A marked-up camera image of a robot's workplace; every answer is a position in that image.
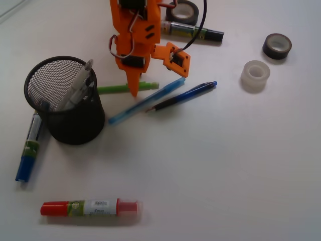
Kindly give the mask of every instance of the white desk surface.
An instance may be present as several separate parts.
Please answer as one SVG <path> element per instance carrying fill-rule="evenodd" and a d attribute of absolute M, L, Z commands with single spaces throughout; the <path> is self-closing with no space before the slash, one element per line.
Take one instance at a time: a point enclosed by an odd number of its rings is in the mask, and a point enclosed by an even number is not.
<path fill-rule="evenodd" d="M 202 1 L 194 2 L 202 12 Z M 116 33 L 108 0 L 28 1 L 0 24 L 1 239 L 320 240 L 320 8 L 313 0 L 209 0 L 205 27 L 224 31 L 223 44 L 192 45 L 190 75 L 171 96 L 214 80 L 215 90 L 106 125 L 83 146 L 46 133 L 30 183 L 21 186 L 15 176 L 33 114 L 23 86 L 36 64 L 93 58 L 99 86 L 126 82 L 108 52 Z M 271 33 L 292 40 L 285 61 L 262 54 Z M 250 60 L 271 69 L 260 93 L 240 84 Z M 178 77 L 152 60 L 142 81 L 163 87 Z M 101 101 L 108 116 L 135 103 L 127 93 Z M 40 216 L 45 201 L 106 197 L 140 199 L 141 221 Z"/>

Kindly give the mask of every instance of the red marker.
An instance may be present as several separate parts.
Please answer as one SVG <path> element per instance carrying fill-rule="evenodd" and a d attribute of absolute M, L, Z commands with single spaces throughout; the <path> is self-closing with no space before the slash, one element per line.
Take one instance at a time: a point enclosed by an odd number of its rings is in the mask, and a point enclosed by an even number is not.
<path fill-rule="evenodd" d="M 139 212 L 141 212 L 139 201 L 127 201 L 120 198 L 45 202 L 40 209 L 40 214 L 43 216 L 62 217 L 137 215 Z"/>

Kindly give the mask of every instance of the black mesh pen holder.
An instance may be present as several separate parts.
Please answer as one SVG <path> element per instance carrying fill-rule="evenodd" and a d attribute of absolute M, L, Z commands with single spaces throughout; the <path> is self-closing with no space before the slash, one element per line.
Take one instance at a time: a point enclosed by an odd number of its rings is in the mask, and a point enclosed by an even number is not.
<path fill-rule="evenodd" d="M 93 140 L 104 127 L 105 113 L 97 92 L 97 78 L 93 69 L 90 81 L 94 86 L 72 109 L 56 111 L 73 80 L 85 65 L 81 59 L 58 56 L 47 59 L 27 76 L 25 97 L 40 115 L 51 135 L 58 141 L 80 145 Z"/>

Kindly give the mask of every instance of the pen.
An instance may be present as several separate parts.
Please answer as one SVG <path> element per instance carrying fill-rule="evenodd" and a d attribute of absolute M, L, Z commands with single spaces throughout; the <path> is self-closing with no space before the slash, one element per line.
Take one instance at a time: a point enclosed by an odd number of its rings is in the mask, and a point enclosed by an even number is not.
<path fill-rule="evenodd" d="M 159 103 L 159 104 L 153 106 L 152 108 L 148 109 L 146 112 L 149 112 L 151 110 L 158 111 L 158 110 L 164 109 L 164 108 L 166 108 L 168 106 L 171 106 L 173 104 L 176 104 L 176 103 L 179 103 L 181 101 L 184 101 L 186 99 L 190 99 L 193 96 L 195 96 L 197 94 L 200 94 L 200 93 L 203 93 L 206 90 L 213 89 L 216 85 L 217 85 L 216 81 L 200 84 L 200 85 L 194 87 L 193 89 L 190 89 L 189 91 L 187 91 L 187 92 L 185 92 L 183 94 L 180 94 L 178 96 L 175 96 L 173 98 L 170 98 L 168 100 L 165 100 L 162 103 Z"/>
<path fill-rule="evenodd" d="M 133 107 L 119 113 L 118 115 L 110 118 L 108 120 L 109 124 L 114 125 L 116 123 L 119 123 L 121 121 L 123 121 L 124 119 L 132 116 L 134 113 L 140 111 L 142 108 L 144 108 L 144 106 L 146 106 L 147 104 L 158 100 L 162 97 L 164 97 L 165 95 L 171 93 L 172 91 L 174 91 L 175 89 L 181 87 L 185 82 L 185 78 L 180 78 L 178 80 L 175 80 L 174 82 L 166 85 L 163 89 L 157 91 L 156 93 L 150 95 L 149 97 L 145 98 L 144 100 L 142 100 L 141 102 L 137 103 L 136 105 L 134 105 Z"/>
<path fill-rule="evenodd" d="M 42 121 L 39 114 L 35 111 L 29 127 L 24 150 L 21 155 L 21 161 L 16 175 L 17 182 L 28 182 L 34 163 L 36 161 L 39 149 L 39 134 Z"/>
<path fill-rule="evenodd" d="M 45 202 L 41 209 L 42 216 L 121 216 L 137 215 L 141 212 L 141 202 L 120 198 Z"/>
<path fill-rule="evenodd" d="M 56 107 L 56 111 L 62 111 L 67 104 L 68 100 L 72 97 L 72 95 L 81 87 L 83 86 L 87 76 L 90 74 L 90 70 L 92 68 L 94 61 L 91 59 L 89 60 L 80 70 L 80 72 L 77 74 L 76 78 L 72 82 L 70 88 L 68 89 L 65 96 L 62 98 L 62 100 L 59 102 L 58 106 Z"/>
<path fill-rule="evenodd" d="M 139 83 L 139 90 L 150 90 L 150 89 L 158 89 L 159 83 L 146 83 L 140 82 Z M 123 92 L 130 92 L 128 88 L 128 84 L 126 85 L 116 85 L 116 86 L 107 86 L 107 87 L 98 87 L 97 88 L 98 94 L 112 94 L 112 93 L 123 93 Z"/>

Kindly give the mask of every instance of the blue marker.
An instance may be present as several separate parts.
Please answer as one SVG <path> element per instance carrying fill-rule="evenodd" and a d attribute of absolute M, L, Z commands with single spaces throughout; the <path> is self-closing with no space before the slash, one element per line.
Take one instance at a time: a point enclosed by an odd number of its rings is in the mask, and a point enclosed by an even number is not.
<path fill-rule="evenodd" d="M 175 96 L 173 98 L 170 98 L 168 100 L 165 100 L 162 103 L 159 103 L 159 104 L 153 106 L 152 108 L 148 109 L 146 112 L 149 112 L 151 110 L 158 111 L 158 110 L 164 109 L 164 108 L 166 108 L 168 106 L 171 106 L 173 104 L 182 102 L 184 100 L 191 99 L 192 97 L 194 97 L 197 94 L 203 93 L 203 92 L 205 92 L 205 91 L 207 91 L 209 89 L 213 89 L 216 85 L 217 85 L 216 81 L 200 84 L 200 85 L 194 87 L 193 89 L 190 89 L 189 91 L 187 91 L 187 92 L 185 92 L 183 94 L 180 94 L 178 96 Z"/>
<path fill-rule="evenodd" d="M 28 131 L 24 150 L 21 155 L 21 161 L 20 161 L 19 169 L 16 176 L 17 182 L 29 181 L 30 174 L 34 166 L 34 163 L 36 161 L 37 152 L 39 149 L 38 138 L 39 138 L 41 126 L 42 126 L 41 118 L 39 114 L 35 111 L 32 117 L 29 131 Z"/>
<path fill-rule="evenodd" d="M 119 122 L 125 120 L 126 118 L 129 118 L 133 114 L 142 110 L 147 104 L 164 97 L 165 95 L 171 93 L 175 89 L 181 87 L 184 83 L 185 83 L 185 78 L 180 78 L 178 80 L 175 80 L 174 82 L 166 85 L 163 89 L 157 91 L 156 93 L 150 95 L 149 97 L 145 98 L 141 102 L 137 103 L 133 107 L 131 107 L 131 108 L 119 113 L 118 115 L 110 118 L 108 120 L 109 124 L 114 125 L 116 123 L 119 123 Z"/>

